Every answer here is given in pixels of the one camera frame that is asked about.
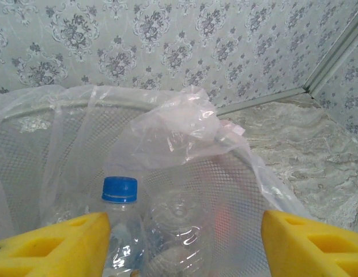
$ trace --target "plastic bottle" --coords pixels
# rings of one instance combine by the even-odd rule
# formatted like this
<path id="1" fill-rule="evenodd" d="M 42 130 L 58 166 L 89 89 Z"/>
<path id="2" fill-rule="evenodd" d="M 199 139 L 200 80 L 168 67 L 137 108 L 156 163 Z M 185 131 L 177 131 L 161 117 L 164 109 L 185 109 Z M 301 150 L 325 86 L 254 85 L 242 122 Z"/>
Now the plastic bottle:
<path id="1" fill-rule="evenodd" d="M 146 238 L 134 207 L 138 182 L 129 177 L 104 179 L 102 199 L 111 224 L 111 238 L 103 277 L 135 276 L 146 260 Z"/>
<path id="2" fill-rule="evenodd" d="M 145 276 L 208 275 L 213 232 L 193 194 L 171 190 L 157 196 L 144 225 L 150 258 Z"/>

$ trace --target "white trim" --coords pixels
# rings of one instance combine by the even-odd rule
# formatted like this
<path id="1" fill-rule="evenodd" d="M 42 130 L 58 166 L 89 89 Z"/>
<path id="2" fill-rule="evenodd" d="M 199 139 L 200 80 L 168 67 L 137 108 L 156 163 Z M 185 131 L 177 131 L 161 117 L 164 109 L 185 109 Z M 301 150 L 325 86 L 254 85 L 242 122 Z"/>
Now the white trim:
<path id="1" fill-rule="evenodd" d="M 334 65 L 340 61 L 357 36 L 358 12 L 303 86 L 313 97 L 315 97 L 318 93 L 318 91 L 315 91 L 317 86 L 319 86 L 325 76 L 329 74 Z"/>
<path id="2" fill-rule="evenodd" d="M 349 55 L 353 52 L 353 50 L 358 45 L 358 36 L 355 37 L 354 41 L 349 45 L 345 52 L 339 57 L 337 62 L 333 65 L 333 67 L 326 73 L 326 75 L 321 79 L 321 81 L 317 84 L 315 89 L 309 92 L 309 94 L 316 98 L 319 91 L 323 88 L 323 86 L 327 83 L 327 81 L 335 74 L 336 70 L 339 69 L 341 64 L 345 62 L 345 60 L 349 57 Z"/>
<path id="3" fill-rule="evenodd" d="M 295 96 L 295 95 L 306 93 L 306 92 L 307 91 L 304 90 L 303 88 L 295 88 L 295 89 L 290 89 L 288 91 L 282 91 L 279 93 L 263 96 L 263 97 L 256 98 L 253 100 L 227 105 L 225 107 L 217 109 L 217 111 L 218 111 L 217 116 L 232 113 L 234 111 L 243 110 L 243 109 L 249 108 L 249 107 L 254 107 L 257 105 L 266 104 L 266 103 L 269 103 L 272 101 L 280 100 L 283 98 Z"/>

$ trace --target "patterned wallpaper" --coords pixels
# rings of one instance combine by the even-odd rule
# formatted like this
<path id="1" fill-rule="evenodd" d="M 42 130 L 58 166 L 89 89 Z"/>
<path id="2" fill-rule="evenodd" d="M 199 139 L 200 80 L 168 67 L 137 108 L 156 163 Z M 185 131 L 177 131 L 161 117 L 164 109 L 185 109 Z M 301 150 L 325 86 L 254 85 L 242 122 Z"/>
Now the patterned wallpaper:
<path id="1" fill-rule="evenodd" d="M 316 99 L 358 139 L 358 46 L 319 91 Z"/>
<path id="2" fill-rule="evenodd" d="M 223 106 L 301 87 L 358 0 L 0 0 L 0 93 L 204 87 Z"/>

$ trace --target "bottle neck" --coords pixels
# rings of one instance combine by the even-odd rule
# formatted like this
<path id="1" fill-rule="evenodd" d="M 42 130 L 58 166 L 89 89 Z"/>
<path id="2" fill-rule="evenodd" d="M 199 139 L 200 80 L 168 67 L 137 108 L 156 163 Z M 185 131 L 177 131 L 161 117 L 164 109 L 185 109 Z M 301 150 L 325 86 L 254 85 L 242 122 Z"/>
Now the bottle neck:
<path id="1" fill-rule="evenodd" d="M 106 207 L 111 208 L 111 209 L 118 209 L 120 211 L 132 209 L 134 207 L 134 204 L 136 204 L 136 201 L 132 202 L 132 203 L 115 203 L 115 202 L 103 200 L 103 202 L 105 203 Z"/>

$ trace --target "yellow sponge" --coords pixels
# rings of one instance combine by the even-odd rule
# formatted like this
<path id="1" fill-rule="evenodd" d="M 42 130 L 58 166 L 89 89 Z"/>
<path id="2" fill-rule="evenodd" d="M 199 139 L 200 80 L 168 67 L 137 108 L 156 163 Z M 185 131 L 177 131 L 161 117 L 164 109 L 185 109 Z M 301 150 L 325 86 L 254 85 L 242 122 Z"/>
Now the yellow sponge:
<path id="1" fill-rule="evenodd" d="M 358 277 L 358 234 L 266 211 L 262 240 L 272 277 Z"/>
<path id="2" fill-rule="evenodd" d="M 0 241 L 0 277 L 100 277 L 110 238 L 105 213 Z"/>

